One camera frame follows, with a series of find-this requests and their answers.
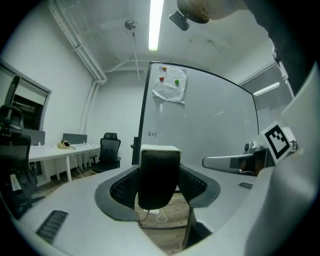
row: fluorescent light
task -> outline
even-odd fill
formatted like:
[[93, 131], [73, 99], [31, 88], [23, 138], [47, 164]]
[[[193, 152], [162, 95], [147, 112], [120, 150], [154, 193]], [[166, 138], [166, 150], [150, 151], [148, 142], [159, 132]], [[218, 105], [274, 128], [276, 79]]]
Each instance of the fluorescent light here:
[[149, 18], [149, 51], [158, 50], [160, 24], [164, 0], [151, 0]]
[[264, 93], [266, 93], [266, 92], [269, 92], [269, 91], [273, 90], [274, 88], [279, 87], [279, 85], [280, 85], [280, 83], [279, 83], [279, 82], [276, 82], [276, 83], [274, 83], [274, 84], [271, 84], [271, 85], [267, 86], [266, 88], [263, 88], [263, 89], [261, 89], [261, 90], [256, 91], [253, 95], [254, 95], [254, 96], [259, 96], [259, 95], [261, 95], [261, 94], [264, 94]]

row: black office chair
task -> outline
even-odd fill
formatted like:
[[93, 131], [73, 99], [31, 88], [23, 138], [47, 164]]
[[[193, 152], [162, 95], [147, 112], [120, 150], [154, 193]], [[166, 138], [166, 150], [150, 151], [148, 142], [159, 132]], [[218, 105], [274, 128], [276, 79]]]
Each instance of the black office chair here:
[[[0, 163], [1, 195], [11, 213], [18, 219], [32, 204], [45, 198], [32, 198], [37, 191], [37, 176], [29, 168], [31, 138], [21, 134], [24, 121], [20, 109], [10, 105], [0, 107]], [[14, 191], [11, 175], [15, 175], [21, 189]]]
[[96, 173], [102, 173], [108, 170], [120, 168], [121, 157], [118, 157], [118, 150], [121, 140], [118, 139], [116, 133], [107, 132], [100, 139], [100, 157], [96, 163], [96, 154], [90, 156], [93, 160], [91, 170]]

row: white desk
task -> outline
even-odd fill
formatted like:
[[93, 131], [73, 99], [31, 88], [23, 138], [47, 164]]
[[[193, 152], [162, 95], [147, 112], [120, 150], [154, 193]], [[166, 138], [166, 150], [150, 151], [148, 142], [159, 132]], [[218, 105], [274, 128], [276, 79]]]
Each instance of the white desk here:
[[[66, 161], [66, 174], [68, 177], [68, 181], [70, 182], [72, 181], [72, 178], [71, 178], [71, 172], [70, 172], [69, 156], [71, 156], [71, 154], [78, 155], [78, 154], [83, 154], [92, 150], [100, 149], [99, 144], [92, 144], [92, 143], [75, 144], [72, 146], [75, 147], [75, 150], [60, 149], [57, 147], [57, 145], [31, 146], [30, 152], [29, 152], [29, 163], [64, 157]], [[58, 180], [60, 180], [59, 172], [57, 169], [56, 169], [56, 176]]]

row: wooden floor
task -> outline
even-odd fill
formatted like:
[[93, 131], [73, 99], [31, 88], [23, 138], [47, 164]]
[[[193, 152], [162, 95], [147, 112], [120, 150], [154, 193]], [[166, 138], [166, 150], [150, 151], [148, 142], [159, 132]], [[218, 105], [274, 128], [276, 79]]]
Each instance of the wooden floor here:
[[[81, 174], [84, 178], [95, 175], [96, 173], [89, 168], [81, 170]], [[71, 170], [72, 180], [82, 179], [79, 172], [74, 169]], [[67, 173], [60, 174], [60, 180], [57, 180], [56, 176], [51, 177], [51, 182], [40, 186], [40, 194], [35, 196], [49, 196], [57, 188], [68, 182]], [[147, 216], [147, 212], [141, 209], [138, 205], [138, 196], [135, 199], [134, 209], [138, 212], [140, 220], [143, 220]], [[185, 226], [188, 222], [189, 216], [189, 205], [182, 196], [181, 193], [173, 194], [170, 202], [165, 207], [161, 208], [164, 215], [167, 218], [166, 222], [158, 223], [157, 217], [159, 214], [149, 213], [148, 217], [141, 223], [144, 227], [158, 227], [158, 228], [168, 228]], [[166, 219], [161, 216], [158, 221], [165, 221]], [[144, 233], [165, 253], [168, 255], [173, 255], [182, 250], [182, 243], [186, 234], [185, 228], [180, 229], [170, 229], [170, 230], [150, 230], [142, 229]]]

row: whiteboard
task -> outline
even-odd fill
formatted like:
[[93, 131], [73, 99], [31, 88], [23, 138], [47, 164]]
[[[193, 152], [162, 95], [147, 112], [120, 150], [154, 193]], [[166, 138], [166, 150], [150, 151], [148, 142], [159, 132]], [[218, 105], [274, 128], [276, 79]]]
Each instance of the whiteboard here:
[[[184, 104], [153, 97], [163, 66], [187, 74]], [[175, 146], [181, 163], [202, 166], [205, 157], [241, 155], [259, 134], [253, 95], [214, 74], [168, 63], [149, 65], [142, 103], [138, 152], [143, 144]]]

